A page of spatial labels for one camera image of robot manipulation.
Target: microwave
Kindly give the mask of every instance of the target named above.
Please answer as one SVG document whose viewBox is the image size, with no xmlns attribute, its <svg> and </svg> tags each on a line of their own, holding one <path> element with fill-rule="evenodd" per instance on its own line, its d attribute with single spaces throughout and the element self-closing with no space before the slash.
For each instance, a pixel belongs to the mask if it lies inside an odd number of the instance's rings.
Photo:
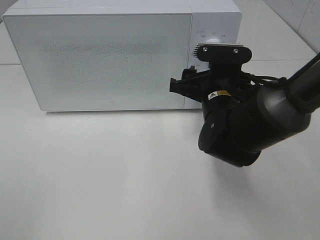
<svg viewBox="0 0 320 240">
<path fill-rule="evenodd" d="M 232 0 L 18 0 L 2 16 L 43 111 L 194 109 L 170 78 L 208 63 L 198 43 L 236 43 Z"/>
</svg>

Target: tabletop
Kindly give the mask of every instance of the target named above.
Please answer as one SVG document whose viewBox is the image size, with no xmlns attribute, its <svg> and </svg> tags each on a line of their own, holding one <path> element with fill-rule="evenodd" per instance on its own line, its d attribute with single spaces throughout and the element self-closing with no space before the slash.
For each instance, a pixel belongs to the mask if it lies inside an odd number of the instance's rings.
<svg viewBox="0 0 320 240">
<path fill-rule="evenodd" d="M 290 77 L 315 53 L 262 0 L 235 1 L 244 71 Z M 314 240 L 320 111 L 237 168 L 198 149 L 202 111 L 43 112 L 0 24 L 0 239 Z"/>
</svg>

